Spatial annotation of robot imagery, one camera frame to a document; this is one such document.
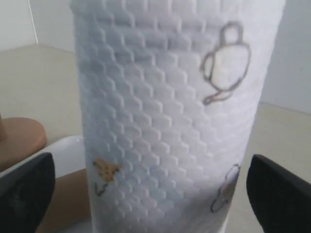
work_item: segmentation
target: paper towel roll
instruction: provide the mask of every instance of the paper towel roll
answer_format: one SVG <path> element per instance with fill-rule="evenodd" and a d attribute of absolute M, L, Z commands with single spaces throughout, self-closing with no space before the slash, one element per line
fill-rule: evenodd
<path fill-rule="evenodd" d="M 223 231 L 285 0 L 74 0 L 95 232 Z"/>

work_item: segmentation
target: embossed honeycomb pattern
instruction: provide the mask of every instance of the embossed honeycomb pattern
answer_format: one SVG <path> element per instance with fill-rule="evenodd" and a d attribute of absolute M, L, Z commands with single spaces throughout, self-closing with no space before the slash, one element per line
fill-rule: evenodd
<path fill-rule="evenodd" d="M 99 232 L 219 230 L 228 206 L 215 214 L 209 206 L 242 161 L 281 16 L 265 10 L 274 20 L 254 26 L 262 2 L 73 1 L 87 164 L 99 156 L 122 164 L 103 197 L 91 195 Z M 213 90 L 199 66 L 229 19 L 243 22 L 261 63 L 232 98 L 206 107 Z M 91 187 L 100 183 L 88 172 Z"/>

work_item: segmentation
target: beige floor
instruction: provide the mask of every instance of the beige floor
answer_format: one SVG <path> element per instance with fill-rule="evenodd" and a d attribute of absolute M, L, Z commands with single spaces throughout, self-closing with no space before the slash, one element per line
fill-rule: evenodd
<path fill-rule="evenodd" d="M 71 53 L 30 46 L 0 53 L 0 111 L 31 117 L 49 143 L 81 134 L 75 60 Z M 261 153 L 311 182 L 311 116 L 261 104 L 230 212 L 228 233 L 262 233 L 245 190 L 252 154 Z"/>

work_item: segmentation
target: wooden object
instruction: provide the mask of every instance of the wooden object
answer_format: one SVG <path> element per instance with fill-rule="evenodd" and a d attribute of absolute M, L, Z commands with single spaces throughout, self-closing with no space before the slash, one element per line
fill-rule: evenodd
<path fill-rule="evenodd" d="M 91 216 L 86 170 L 56 179 L 50 206 L 36 233 L 52 233 Z"/>
<path fill-rule="evenodd" d="M 36 120 L 0 115 L 0 172 L 44 148 L 43 126 Z"/>

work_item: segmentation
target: printed cookie design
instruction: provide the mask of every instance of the printed cookie design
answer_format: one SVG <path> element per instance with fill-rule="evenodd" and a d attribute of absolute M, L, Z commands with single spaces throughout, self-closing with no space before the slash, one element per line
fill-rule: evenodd
<path fill-rule="evenodd" d="M 251 61 L 249 44 L 243 41 L 243 27 L 238 22 L 226 24 L 220 31 L 219 45 L 202 61 L 200 71 L 216 93 L 203 100 L 204 105 L 230 98 L 245 79 Z"/>
<path fill-rule="evenodd" d="M 240 173 L 240 165 L 235 164 L 226 174 L 223 185 L 219 188 L 216 199 L 212 202 L 210 211 L 216 213 L 233 198 L 235 187 Z"/>
<path fill-rule="evenodd" d="M 111 164 L 104 159 L 97 158 L 93 165 L 97 169 L 98 175 L 104 181 L 102 190 L 98 189 L 97 183 L 95 183 L 95 194 L 100 197 L 108 187 L 108 184 L 113 182 L 115 173 L 120 171 L 121 165 Z"/>

